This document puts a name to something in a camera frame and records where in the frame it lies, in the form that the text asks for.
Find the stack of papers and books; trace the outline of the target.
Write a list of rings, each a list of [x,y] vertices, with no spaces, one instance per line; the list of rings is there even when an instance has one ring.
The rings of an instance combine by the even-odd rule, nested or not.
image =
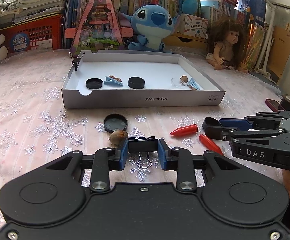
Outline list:
[[[62,14],[66,0],[0,0],[0,28]]]

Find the blue Stitch plush toy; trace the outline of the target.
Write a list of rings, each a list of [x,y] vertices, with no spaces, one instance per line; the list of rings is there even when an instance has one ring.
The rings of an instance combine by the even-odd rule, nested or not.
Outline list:
[[[132,28],[137,35],[136,42],[129,42],[129,50],[164,52],[163,39],[172,35],[180,24],[181,17],[174,17],[159,5],[145,5],[129,16],[118,13],[122,27]]]

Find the white cardboard box tray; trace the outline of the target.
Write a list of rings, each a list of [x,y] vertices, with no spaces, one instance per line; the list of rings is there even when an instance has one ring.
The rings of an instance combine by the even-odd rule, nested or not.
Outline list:
[[[61,94],[66,109],[217,106],[225,90],[178,54],[86,50]]]

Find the black round lid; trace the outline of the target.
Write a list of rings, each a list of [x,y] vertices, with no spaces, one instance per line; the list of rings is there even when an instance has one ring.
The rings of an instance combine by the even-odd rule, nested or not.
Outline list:
[[[90,78],[85,81],[86,88],[88,89],[99,89],[103,85],[103,80],[99,78]]]
[[[118,130],[126,131],[128,127],[128,121],[124,116],[114,113],[105,117],[103,125],[104,129],[111,134]]]

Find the black round lid in tray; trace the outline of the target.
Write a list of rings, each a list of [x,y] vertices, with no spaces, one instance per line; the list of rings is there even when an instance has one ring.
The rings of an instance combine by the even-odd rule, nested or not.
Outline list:
[[[86,88],[88,89],[99,89],[103,85],[103,80],[99,78],[90,78],[85,81]]]

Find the black round puck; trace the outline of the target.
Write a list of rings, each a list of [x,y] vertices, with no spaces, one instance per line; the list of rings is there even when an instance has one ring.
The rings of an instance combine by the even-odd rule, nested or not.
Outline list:
[[[130,77],[128,79],[128,86],[132,89],[143,89],[145,86],[145,80],[141,77]]]

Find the red plastic crate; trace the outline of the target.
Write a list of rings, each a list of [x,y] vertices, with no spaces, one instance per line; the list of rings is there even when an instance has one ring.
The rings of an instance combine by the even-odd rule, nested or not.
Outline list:
[[[0,30],[5,36],[3,45],[8,52],[63,48],[64,16],[56,14]]]

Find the red card box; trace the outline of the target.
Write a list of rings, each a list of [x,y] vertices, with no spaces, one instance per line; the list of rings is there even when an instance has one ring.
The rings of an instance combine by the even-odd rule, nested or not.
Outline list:
[[[265,104],[273,111],[284,111],[285,109],[281,106],[281,104],[273,99],[266,99]]]

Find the black binder clip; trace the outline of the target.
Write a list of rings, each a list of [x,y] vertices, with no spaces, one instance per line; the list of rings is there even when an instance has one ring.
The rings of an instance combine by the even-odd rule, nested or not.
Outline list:
[[[128,153],[137,154],[138,162],[136,166],[142,169],[152,167],[149,154],[157,151],[158,140],[155,137],[139,137],[128,139]]]
[[[74,57],[71,52],[69,52],[69,56],[71,58],[71,64],[75,71],[78,70],[79,64],[82,61],[85,53],[80,53],[77,57]]]

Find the row of books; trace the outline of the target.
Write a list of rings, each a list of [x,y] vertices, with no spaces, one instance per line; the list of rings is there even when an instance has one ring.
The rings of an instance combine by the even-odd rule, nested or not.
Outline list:
[[[112,0],[117,11],[132,15],[138,8],[156,4],[165,8],[172,17],[182,14],[180,12],[182,0]],[[198,0],[199,10],[193,16],[206,18],[214,22],[222,17],[235,18],[241,24],[250,21],[264,25],[266,1],[265,0],[239,0],[237,5],[231,5],[223,0]]]

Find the black binder clip on tray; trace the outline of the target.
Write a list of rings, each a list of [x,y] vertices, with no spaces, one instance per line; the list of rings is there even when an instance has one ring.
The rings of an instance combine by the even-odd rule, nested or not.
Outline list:
[[[82,61],[85,53],[80,53],[77,57],[74,57],[71,52],[69,52],[69,56],[71,58],[71,64],[75,71],[78,70],[79,64]]]

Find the yellow wooden drawer shelf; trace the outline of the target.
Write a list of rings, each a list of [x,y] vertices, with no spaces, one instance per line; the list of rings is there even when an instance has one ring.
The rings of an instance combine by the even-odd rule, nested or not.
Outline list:
[[[188,53],[205,52],[207,49],[207,40],[197,38],[181,33],[174,33],[162,40],[166,49],[172,51],[183,51]]]

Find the red crayon cap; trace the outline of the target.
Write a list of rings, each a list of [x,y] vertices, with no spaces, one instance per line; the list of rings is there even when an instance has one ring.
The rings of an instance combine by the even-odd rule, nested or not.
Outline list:
[[[199,141],[210,151],[216,152],[219,155],[224,155],[220,147],[206,135],[200,134]]]
[[[173,137],[184,137],[187,135],[192,135],[197,133],[198,127],[196,124],[178,127],[177,129],[170,132],[170,135]]]

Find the brown-haired baby doll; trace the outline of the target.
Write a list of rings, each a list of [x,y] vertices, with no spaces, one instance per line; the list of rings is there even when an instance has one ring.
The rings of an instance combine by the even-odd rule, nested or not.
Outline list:
[[[246,33],[236,20],[222,18],[208,31],[206,61],[215,69],[235,69],[247,73],[245,64]]]

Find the pink triangular toy house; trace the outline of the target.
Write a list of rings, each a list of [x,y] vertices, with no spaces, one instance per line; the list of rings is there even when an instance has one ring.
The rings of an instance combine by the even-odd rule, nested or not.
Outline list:
[[[81,51],[124,49],[124,38],[132,37],[131,27],[120,26],[112,0],[89,0],[79,21],[70,48],[77,57]]]

